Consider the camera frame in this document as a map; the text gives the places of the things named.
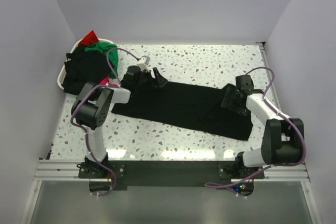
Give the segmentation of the black t-shirt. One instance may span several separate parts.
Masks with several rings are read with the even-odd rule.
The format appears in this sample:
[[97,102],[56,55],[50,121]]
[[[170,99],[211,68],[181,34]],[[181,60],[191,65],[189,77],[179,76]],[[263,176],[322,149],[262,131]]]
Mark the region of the black t-shirt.
[[137,87],[129,102],[115,104],[112,113],[246,141],[253,128],[251,115],[221,106],[226,91],[233,87],[227,84],[215,89],[178,82],[162,88]]

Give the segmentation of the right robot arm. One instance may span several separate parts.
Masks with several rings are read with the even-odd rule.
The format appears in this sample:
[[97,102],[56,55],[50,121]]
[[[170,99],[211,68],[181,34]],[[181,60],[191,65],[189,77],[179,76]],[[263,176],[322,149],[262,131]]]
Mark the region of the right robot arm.
[[281,112],[266,98],[266,93],[256,89],[250,75],[236,77],[235,87],[229,87],[221,104],[236,114],[253,113],[264,125],[261,147],[240,152],[234,160],[234,173],[246,178],[254,167],[264,165],[294,166],[306,156],[304,124]]

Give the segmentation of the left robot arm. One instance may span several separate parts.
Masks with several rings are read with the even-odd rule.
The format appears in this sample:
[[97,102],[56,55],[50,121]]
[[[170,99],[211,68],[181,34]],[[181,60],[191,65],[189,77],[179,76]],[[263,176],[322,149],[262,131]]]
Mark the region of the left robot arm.
[[81,128],[85,134],[87,154],[85,164],[97,178],[108,174],[108,153],[104,145],[102,126],[110,106],[116,103],[126,104],[136,88],[162,88],[168,83],[157,68],[142,70],[139,66],[130,66],[120,84],[95,84],[87,82],[78,94],[71,108],[72,125]]

